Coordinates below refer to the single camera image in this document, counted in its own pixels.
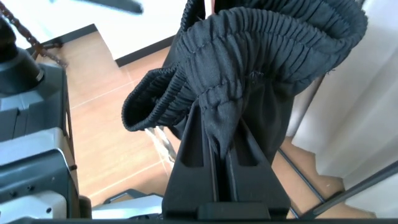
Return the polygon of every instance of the black fabric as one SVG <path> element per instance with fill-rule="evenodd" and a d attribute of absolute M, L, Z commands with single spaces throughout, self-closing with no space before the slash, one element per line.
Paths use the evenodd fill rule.
<path fill-rule="evenodd" d="M 212 148 L 221 158 L 243 119 L 272 162 L 294 96 L 339 65 L 363 38 L 367 19 L 352 0 L 189 0 L 165 61 L 128 96 L 129 131 L 168 126 L 182 137 L 198 99 Z"/>

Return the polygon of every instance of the gathered fabric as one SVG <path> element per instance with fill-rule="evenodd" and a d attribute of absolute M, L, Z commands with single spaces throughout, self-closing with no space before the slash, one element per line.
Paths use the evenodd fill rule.
<path fill-rule="evenodd" d="M 149 71 L 125 100 L 124 127 L 167 126 L 181 138 L 198 100 L 218 154 L 243 119 L 269 162 L 294 97 L 337 67 L 367 27 L 354 0 L 217 0 L 215 14 L 204 16 L 203 0 L 188 0 L 164 67 Z"/>

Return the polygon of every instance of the floor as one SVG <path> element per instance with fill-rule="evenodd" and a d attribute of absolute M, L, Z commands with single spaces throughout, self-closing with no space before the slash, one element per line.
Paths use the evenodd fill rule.
<path fill-rule="evenodd" d="M 126 189 L 163 194 L 171 167 L 155 149 L 145 132 L 130 133 L 121 122 L 122 103 L 150 69 L 161 67 L 168 52 L 152 55 L 118 68 L 99 33 L 95 32 L 65 44 L 56 51 L 65 59 L 79 188 L 93 205 Z M 50 62 L 39 58 L 40 62 Z M 178 148 L 179 140 L 167 134 Z M 300 167 L 324 197 L 343 189 L 340 179 L 317 175 L 313 154 L 286 139 L 282 149 Z M 272 165 L 295 208 L 300 212 L 320 201 L 280 154 Z M 373 218 L 341 203 L 320 218 Z"/>

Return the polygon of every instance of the black baseboard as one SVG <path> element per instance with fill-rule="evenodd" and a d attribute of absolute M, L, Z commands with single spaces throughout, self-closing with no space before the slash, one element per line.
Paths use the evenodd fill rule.
<path fill-rule="evenodd" d="M 48 40 L 44 43 L 42 43 L 43 45 L 46 44 L 65 44 L 69 41 L 73 41 L 76 40 L 77 38 L 83 37 L 85 35 L 94 33 L 97 31 L 97 27 L 94 24 L 90 24 L 88 26 L 82 27 L 80 29 L 74 30 L 72 32 L 69 32 L 67 34 L 64 34 L 60 37 L 56 37 L 54 39 Z M 26 49 L 30 54 L 32 54 L 35 50 L 33 49 L 33 47 L 29 47 L 28 49 Z"/>
<path fill-rule="evenodd" d="M 119 67 L 122 67 L 123 65 L 127 65 L 135 60 L 153 54 L 156 51 L 162 50 L 166 47 L 170 47 L 172 45 L 173 40 L 174 36 L 171 36 L 169 38 L 156 42 L 148 47 L 144 47 L 143 49 L 137 50 L 136 52 L 118 58 L 115 60 L 115 62 Z"/>

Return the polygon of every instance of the brown chain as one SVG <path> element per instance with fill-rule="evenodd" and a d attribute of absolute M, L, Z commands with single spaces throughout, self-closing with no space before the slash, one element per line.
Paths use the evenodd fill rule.
<path fill-rule="evenodd" d="M 12 12 L 8 10 L 8 8 L 1 1 L 0 11 L 9 20 L 9 22 L 17 28 L 18 32 L 26 38 L 26 40 L 32 45 L 35 51 L 38 52 L 42 57 L 48 57 L 63 67 L 67 66 L 67 64 L 63 60 L 45 50 L 43 48 L 43 45 L 29 32 L 29 30 L 25 26 L 23 26 L 19 22 L 19 19 L 14 17 Z"/>

